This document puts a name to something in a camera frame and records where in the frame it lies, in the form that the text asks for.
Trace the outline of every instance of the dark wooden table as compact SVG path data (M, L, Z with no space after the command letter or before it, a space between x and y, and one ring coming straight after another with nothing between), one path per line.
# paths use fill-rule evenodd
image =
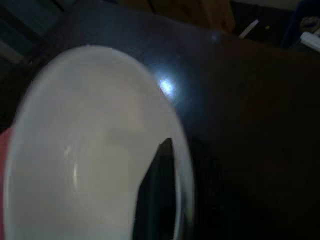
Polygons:
M34 68L82 45L127 53L173 86L203 203L195 239L320 239L319 58L80 0Z

